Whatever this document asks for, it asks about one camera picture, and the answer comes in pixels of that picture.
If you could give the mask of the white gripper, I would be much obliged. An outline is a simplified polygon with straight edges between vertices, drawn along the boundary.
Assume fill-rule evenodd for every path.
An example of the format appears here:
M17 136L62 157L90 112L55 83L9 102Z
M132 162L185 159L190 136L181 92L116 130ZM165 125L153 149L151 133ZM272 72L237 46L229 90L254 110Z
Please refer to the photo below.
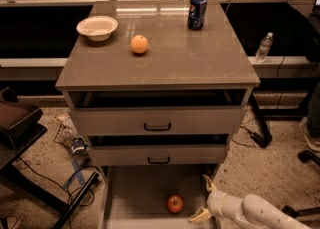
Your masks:
M217 190L210 176L204 174L206 189L210 193L207 198L207 207L200 207L188 221L193 224L202 223L209 220L212 215L221 218L236 218L243 213L242 198L229 195Z

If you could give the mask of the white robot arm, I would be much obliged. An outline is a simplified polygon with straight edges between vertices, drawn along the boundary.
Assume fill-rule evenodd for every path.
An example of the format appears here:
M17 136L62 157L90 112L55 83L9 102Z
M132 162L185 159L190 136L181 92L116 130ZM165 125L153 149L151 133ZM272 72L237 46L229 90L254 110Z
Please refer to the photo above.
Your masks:
M219 190L208 175L203 178L209 195L206 206L188 218L193 224L215 217L231 219L241 229L311 229L258 195L232 196Z

